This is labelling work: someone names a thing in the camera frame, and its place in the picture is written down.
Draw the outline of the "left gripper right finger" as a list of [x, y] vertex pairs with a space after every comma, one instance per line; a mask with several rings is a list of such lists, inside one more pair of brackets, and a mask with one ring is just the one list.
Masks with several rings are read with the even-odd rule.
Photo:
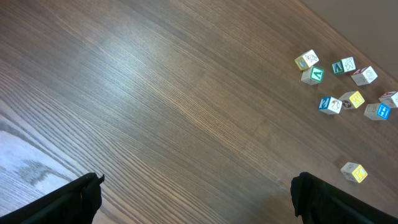
[[291, 181], [296, 217], [311, 224], [397, 224], [384, 213], [308, 172]]

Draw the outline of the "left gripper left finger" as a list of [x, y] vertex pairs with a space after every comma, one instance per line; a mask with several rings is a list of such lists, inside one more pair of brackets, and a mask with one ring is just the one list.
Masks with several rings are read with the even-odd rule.
[[87, 173], [32, 203], [1, 217], [1, 223], [91, 224], [102, 205], [104, 176]]

